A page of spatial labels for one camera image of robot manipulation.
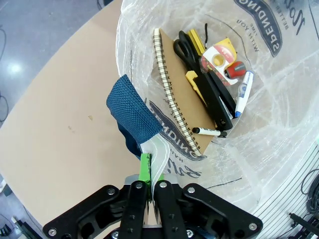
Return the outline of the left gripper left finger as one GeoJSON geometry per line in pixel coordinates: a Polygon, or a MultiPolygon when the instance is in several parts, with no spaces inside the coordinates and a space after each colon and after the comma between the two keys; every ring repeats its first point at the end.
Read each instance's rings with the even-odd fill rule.
{"type": "Polygon", "coordinates": [[[129,231],[141,234],[151,182],[151,159],[143,153],[139,174],[126,178],[122,189],[106,185],[48,222],[43,232],[50,239],[93,239],[122,221],[129,231]]]}

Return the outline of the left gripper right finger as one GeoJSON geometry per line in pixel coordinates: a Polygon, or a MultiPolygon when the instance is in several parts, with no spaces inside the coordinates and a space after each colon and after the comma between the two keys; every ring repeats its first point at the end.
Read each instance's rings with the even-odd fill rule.
{"type": "Polygon", "coordinates": [[[156,183],[154,200],[166,239],[255,239],[262,231],[258,217],[170,174],[156,183]]]}

